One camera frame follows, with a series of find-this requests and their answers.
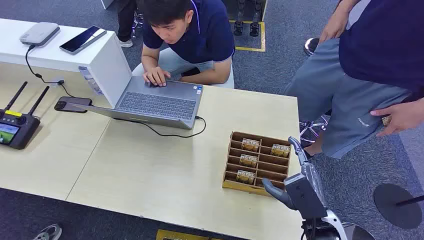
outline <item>black pants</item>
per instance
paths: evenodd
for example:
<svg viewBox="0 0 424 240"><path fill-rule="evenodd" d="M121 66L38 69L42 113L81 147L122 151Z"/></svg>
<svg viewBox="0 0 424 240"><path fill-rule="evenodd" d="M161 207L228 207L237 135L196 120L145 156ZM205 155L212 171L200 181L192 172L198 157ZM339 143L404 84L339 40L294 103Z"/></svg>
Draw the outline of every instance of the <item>black pants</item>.
<svg viewBox="0 0 424 240"><path fill-rule="evenodd" d="M126 42L131 38L134 22L134 12L137 9L137 0L119 0L118 2L118 39Z"/></svg>

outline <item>wooden compartment organizer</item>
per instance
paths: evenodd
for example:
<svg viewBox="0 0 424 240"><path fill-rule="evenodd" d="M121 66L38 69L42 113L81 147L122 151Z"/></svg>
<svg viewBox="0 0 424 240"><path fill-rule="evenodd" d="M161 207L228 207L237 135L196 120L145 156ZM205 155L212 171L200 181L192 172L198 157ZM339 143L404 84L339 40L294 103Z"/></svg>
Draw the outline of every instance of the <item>wooden compartment organizer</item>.
<svg viewBox="0 0 424 240"><path fill-rule="evenodd" d="M242 150L243 139L259 141L258 152ZM265 191L264 185L262 184L262 179L266 178L269 179L275 187L284 190L283 181L287 178L291 153L288 154L287 158L271 155L271 149L274 144L290 146L290 143L287 140L280 140L243 132L233 132L228 146L228 156L223 175L222 187L263 196L270 196ZM256 167L240 165L240 156L242 154L257 157ZM253 184L236 181L238 170L254 173L255 177Z"/></svg>

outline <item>man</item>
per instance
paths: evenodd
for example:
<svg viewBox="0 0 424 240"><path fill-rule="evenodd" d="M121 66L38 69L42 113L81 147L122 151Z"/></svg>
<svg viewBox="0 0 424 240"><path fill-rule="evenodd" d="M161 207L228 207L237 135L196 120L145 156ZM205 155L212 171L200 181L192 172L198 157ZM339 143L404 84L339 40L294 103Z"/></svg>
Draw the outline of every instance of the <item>man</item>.
<svg viewBox="0 0 424 240"><path fill-rule="evenodd" d="M155 86L167 78L234 88L235 50L227 10L220 0L144 0L143 49L135 76ZM162 43L169 48L160 51ZM198 68L200 73L181 77Z"/></svg>
<svg viewBox="0 0 424 240"><path fill-rule="evenodd" d="M345 31L358 2L340 2L285 91L297 97L300 119L332 109L326 131L305 148L309 157L324 152L340 159L381 130L384 116L391 122L378 136L424 122L424 1L371 0Z"/></svg>

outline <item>light wood table surface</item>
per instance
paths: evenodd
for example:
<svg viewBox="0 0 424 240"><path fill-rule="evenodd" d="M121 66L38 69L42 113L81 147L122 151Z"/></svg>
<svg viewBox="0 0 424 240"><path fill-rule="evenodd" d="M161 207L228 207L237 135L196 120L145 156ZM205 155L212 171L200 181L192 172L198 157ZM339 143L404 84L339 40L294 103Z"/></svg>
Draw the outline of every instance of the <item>light wood table surface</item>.
<svg viewBox="0 0 424 240"><path fill-rule="evenodd" d="M198 115L207 128L193 138L161 137L113 119L66 200L240 238L299 239L297 211L271 197L222 188L231 132L299 139L297 109L294 97L205 86ZM197 120L192 132L203 126ZM300 172L294 151L291 156L289 176Z"/></svg>
<svg viewBox="0 0 424 240"><path fill-rule="evenodd" d="M93 95L79 72L33 69L49 82L62 76L71 94L108 105L103 96ZM25 81L28 85L10 109L12 111L28 113L46 85L33 76L26 65L0 62L1 109ZM91 112L78 114L54 110L58 99L65 95L62 87L48 90L34 113L41 117L41 125L24 150L0 145L1 188L66 199L110 119Z"/></svg>

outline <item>laptop keyboard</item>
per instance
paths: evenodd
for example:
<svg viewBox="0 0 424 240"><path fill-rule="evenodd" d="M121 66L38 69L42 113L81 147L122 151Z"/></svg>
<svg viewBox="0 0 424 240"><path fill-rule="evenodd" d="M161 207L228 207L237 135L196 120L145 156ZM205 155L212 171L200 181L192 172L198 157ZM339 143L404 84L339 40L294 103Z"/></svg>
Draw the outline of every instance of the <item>laptop keyboard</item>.
<svg viewBox="0 0 424 240"><path fill-rule="evenodd" d="M195 101L127 91L118 110L190 120Z"/></svg>

